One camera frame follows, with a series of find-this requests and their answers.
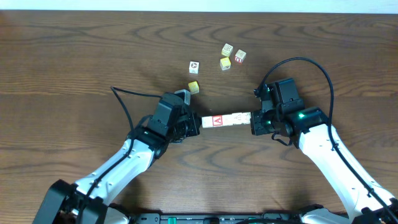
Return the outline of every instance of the letter cube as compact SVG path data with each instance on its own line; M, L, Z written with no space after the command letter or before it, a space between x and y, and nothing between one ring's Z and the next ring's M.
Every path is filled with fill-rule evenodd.
M199 62L191 62L189 64L189 73L197 74L199 71Z
M246 52L244 52L243 50L238 50L235 55L235 61L238 63L242 63L244 58L246 58Z
M191 92L191 94L199 93L198 82L194 81L194 82L188 83L188 87L189 87L189 91Z
M231 61L229 60L228 57L222 58L220 60L220 66L221 66L222 70L227 70L227 69L231 68Z
M221 51L221 54L224 55L225 57L229 57L231 55L233 49L234 49L233 46L231 46L229 44L225 44Z

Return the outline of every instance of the wood grain surface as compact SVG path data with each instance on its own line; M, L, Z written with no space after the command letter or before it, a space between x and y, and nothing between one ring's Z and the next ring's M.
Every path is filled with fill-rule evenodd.
M225 43L242 65L221 71ZM253 111L252 90L275 63L310 57L335 87L333 124L367 171L398 195L398 16L171 12L0 12L0 223L29 223L58 179L95 170L121 145L127 119L109 86L163 94L197 80L202 116ZM189 61L199 74L188 73ZM290 62L307 106L328 110L323 75ZM122 96L134 121L157 100ZM172 145L116 200L165 213L344 208L294 147L252 136L249 125L202 129Z

